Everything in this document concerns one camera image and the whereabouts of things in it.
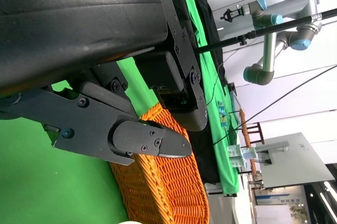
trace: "green table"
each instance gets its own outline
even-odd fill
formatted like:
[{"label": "green table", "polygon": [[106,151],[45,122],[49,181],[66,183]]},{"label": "green table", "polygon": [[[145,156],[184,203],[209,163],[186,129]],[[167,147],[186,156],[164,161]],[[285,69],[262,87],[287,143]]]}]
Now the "green table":
[{"label": "green table", "polygon": [[[190,12],[191,19],[195,27],[197,28],[197,32],[195,33],[197,44],[198,46],[207,45],[205,32],[195,5],[195,1],[186,0],[186,3]],[[229,112],[232,111],[232,101],[229,95],[228,88],[223,88],[219,81],[219,78],[217,77],[217,71],[215,69],[211,54],[209,52],[201,54],[200,63],[206,103],[208,104],[211,101],[211,103],[207,107],[207,112],[211,125],[212,140],[213,143],[216,143],[221,138],[227,135],[229,125],[231,125],[233,128],[236,128],[237,122],[235,120],[234,114],[229,114]],[[215,91],[214,97],[212,99],[213,87],[215,87]],[[219,119],[218,101],[225,104],[225,109],[228,114],[227,128],[221,127]],[[231,134],[231,138],[225,137],[223,141],[219,142],[214,147],[222,190],[225,194],[235,194],[239,190],[237,169],[232,168],[227,153],[227,146],[231,144],[236,144],[236,134]]]}]

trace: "screw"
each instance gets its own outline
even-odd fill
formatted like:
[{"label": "screw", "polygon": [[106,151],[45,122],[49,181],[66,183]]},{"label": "screw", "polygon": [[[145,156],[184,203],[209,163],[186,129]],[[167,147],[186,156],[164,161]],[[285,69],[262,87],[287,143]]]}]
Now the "screw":
[{"label": "screw", "polygon": [[71,139],[74,136],[74,130],[72,128],[66,128],[62,132],[62,137],[66,139]]},{"label": "screw", "polygon": [[195,84],[195,81],[196,81],[196,75],[195,75],[195,73],[191,74],[191,81],[192,81],[192,84]]},{"label": "screw", "polygon": [[88,106],[87,103],[88,103],[88,100],[87,100],[86,98],[84,98],[84,97],[80,98],[80,99],[77,101],[77,105],[78,105],[79,107],[82,107],[82,108],[87,107],[87,106]]},{"label": "screw", "polygon": [[120,90],[120,85],[119,85],[119,83],[114,82],[114,83],[112,84],[112,90],[115,91],[115,92],[119,91],[119,90]]},{"label": "screw", "polygon": [[142,152],[145,152],[145,151],[147,151],[147,146],[146,146],[146,145],[143,145],[143,146],[142,146]]},{"label": "screw", "polygon": [[158,147],[161,143],[162,141],[158,138],[156,141],[154,141],[154,146]]}]

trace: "orange wicker basket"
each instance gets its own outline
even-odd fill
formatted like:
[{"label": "orange wicker basket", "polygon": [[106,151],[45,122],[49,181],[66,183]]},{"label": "orange wicker basket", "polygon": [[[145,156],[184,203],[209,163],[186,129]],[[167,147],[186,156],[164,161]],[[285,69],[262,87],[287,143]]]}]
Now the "orange wicker basket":
[{"label": "orange wicker basket", "polygon": [[[189,139],[160,104],[142,119],[161,123]],[[193,155],[174,159],[134,154],[133,158],[129,166],[110,164],[130,220],[143,224],[209,222],[209,205]]]}]

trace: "wooden chair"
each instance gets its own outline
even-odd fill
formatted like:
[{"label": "wooden chair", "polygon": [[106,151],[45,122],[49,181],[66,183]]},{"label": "wooden chair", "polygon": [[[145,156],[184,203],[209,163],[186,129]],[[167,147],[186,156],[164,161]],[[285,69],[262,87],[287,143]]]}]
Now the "wooden chair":
[{"label": "wooden chair", "polygon": [[[244,141],[246,143],[246,147],[247,148],[251,148],[252,144],[256,144],[258,142],[261,142],[262,144],[264,144],[264,138],[263,138],[263,134],[262,134],[262,129],[261,129],[261,125],[260,123],[254,123],[253,126],[247,127],[246,119],[245,119],[245,114],[243,112],[242,109],[240,109],[240,119],[241,119],[241,123],[242,123],[242,134],[244,137]],[[251,141],[249,134],[259,134],[260,135],[260,140],[257,141]],[[250,160],[251,163],[251,171],[243,171],[240,172],[240,174],[246,174],[246,173],[252,173],[253,175],[256,175],[256,166],[255,166],[255,161],[254,160]]]}]

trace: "ceiling light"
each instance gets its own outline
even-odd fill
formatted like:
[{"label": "ceiling light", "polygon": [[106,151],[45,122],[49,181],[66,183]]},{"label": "ceiling light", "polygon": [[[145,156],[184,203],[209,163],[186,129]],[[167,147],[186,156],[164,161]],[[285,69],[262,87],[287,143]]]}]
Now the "ceiling light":
[{"label": "ceiling light", "polygon": [[332,186],[329,184],[329,182],[324,182],[325,186],[328,188],[329,192],[331,193],[332,197],[336,200],[337,202],[337,193],[336,191],[332,188]]},{"label": "ceiling light", "polygon": [[320,195],[321,195],[321,197],[322,197],[322,199],[323,199],[323,201],[324,201],[324,203],[325,203],[327,209],[329,210],[329,212],[330,212],[332,218],[334,219],[335,223],[337,223],[337,217],[336,217],[335,213],[332,211],[332,209],[331,209],[329,203],[327,202],[325,196],[323,195],[323,193],[320,193]]}]

